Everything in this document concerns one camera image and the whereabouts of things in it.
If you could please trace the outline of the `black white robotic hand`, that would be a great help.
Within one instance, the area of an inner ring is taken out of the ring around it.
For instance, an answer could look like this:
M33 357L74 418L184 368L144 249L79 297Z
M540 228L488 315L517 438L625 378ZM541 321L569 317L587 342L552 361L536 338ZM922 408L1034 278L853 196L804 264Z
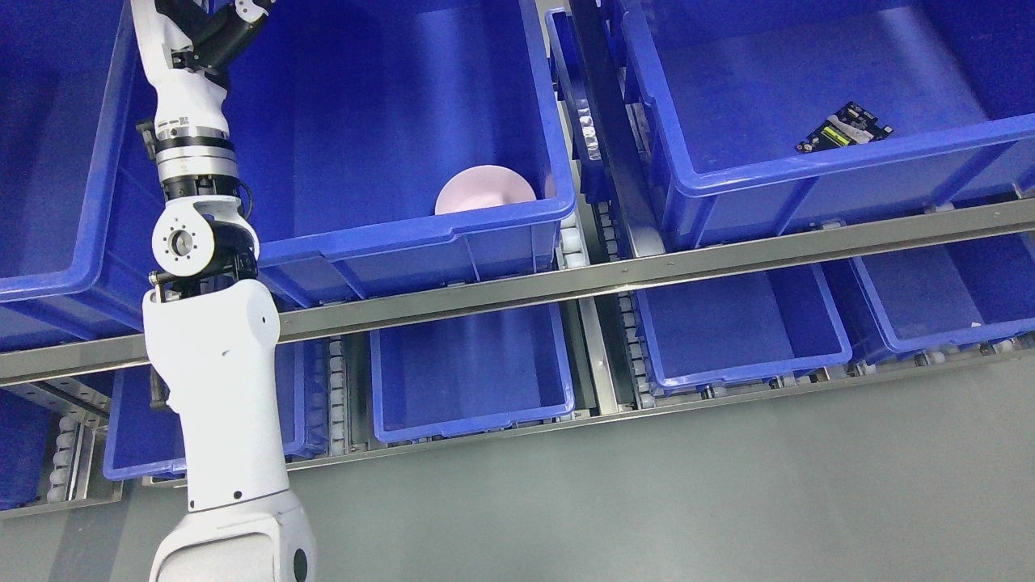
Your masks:
M158 97L158 139L228 139L221 105L230 91L230 63L259 35L274 5L229 1L210 12L203 1L129 4L146 80Z

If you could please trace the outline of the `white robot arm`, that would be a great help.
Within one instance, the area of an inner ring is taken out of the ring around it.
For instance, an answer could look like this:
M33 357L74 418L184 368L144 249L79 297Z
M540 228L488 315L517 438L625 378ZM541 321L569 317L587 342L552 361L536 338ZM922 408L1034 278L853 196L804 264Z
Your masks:
M142 301L153 390L184 439L188 512L151 581L315 581L317 545L289 486L275 392L280 314L256 277L261 244L223 130L141 121L166 196Z

